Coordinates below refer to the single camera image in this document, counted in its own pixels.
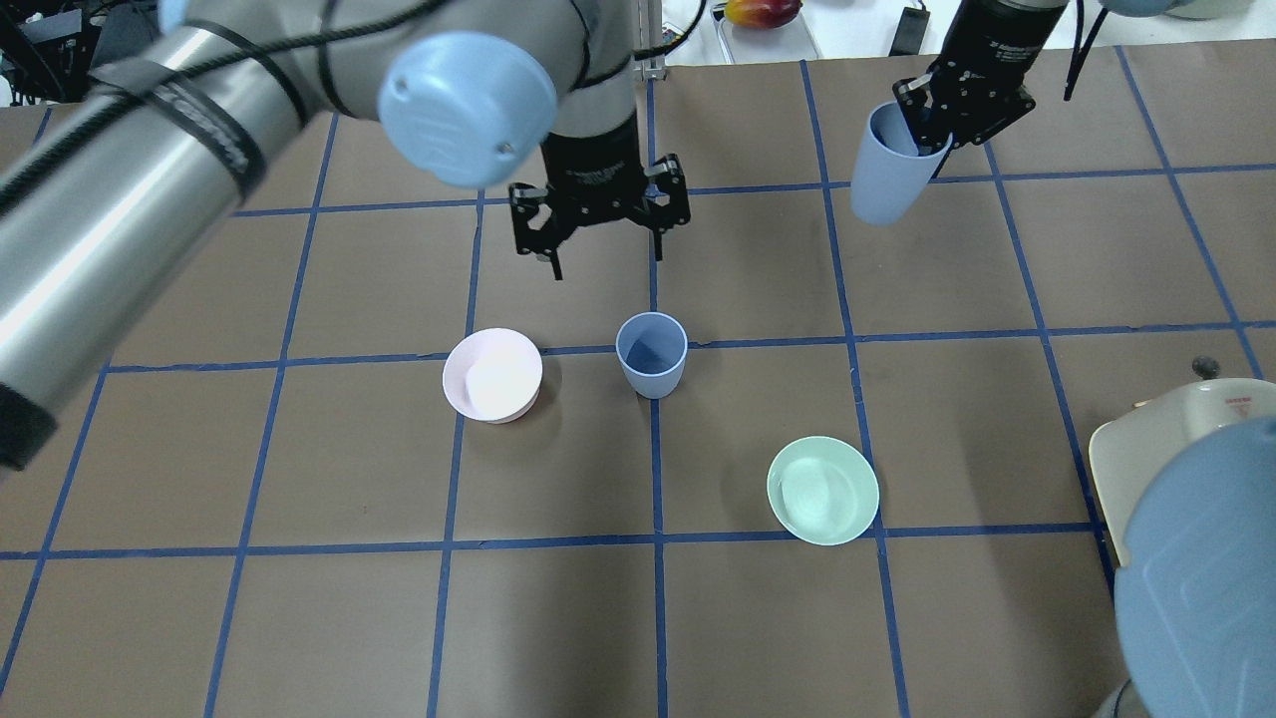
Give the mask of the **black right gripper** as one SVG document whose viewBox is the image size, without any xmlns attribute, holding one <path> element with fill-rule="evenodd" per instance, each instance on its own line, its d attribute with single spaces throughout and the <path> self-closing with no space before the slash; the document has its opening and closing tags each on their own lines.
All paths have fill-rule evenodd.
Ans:
<svg viewBox="0 0 1276 718">
<path fill-rule="evenodd" d="M 892 94 L 919 156 L 983 145 L 1025 119 L 1036 101 L 1025 77 L 1048 45 L 1063 1 L 962 1 L 940 54 Z"/>
</svg>

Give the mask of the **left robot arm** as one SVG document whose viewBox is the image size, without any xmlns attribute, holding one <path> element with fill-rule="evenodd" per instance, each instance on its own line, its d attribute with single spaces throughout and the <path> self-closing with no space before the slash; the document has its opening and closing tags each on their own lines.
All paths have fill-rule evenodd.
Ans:
<svg viewBox="0 0 1276 718">
<path fill-rule="evenodd" d="M 162 1 L 160 40 L 3 177 L 3 467 L 57 414 L 320 111 L 379 122 L 447 185 L 510 182 L 516 250 L 690 219 L 676 156 L 639 158 L 632 1 Z"/>
</svg>

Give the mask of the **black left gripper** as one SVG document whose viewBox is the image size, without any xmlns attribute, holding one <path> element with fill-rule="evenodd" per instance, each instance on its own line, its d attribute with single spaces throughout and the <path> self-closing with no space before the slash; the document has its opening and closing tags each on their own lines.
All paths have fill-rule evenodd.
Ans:
<svg viewBox="0 0 1276 718">
<path fill-rule="evenodd" d="M 509 184 L 516 253 L 547 261 L 561 281 L 559 246 L 575 230 L 630 221 L 651 230 L 653 259 L 664 259 L 665 235 L 690 222 L 686 173 L 670 152 L 652 167 L 643 165 L 638 120 L 595 136 L 551 133 L 538 145 L 544 187 Z"/>
</svg>

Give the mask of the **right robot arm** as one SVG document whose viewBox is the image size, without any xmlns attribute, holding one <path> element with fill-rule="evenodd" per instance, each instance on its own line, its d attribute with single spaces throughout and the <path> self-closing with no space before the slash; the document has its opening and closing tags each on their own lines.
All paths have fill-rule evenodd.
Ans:
<svg viewBox="0 0 1276 718">
<path fill-rule="evenodd" d="M 1062 1 L 962 1 L 940 54 L 893 85 L 880 142 L 924 176 L 1035 108 L 1025 77 Z M 1100 497 L 1116 500 L 1116 633 L 1152 717 L 1273 714 L 1273 385 L 1199 380 L 1091 437 Z"/>
</svg>

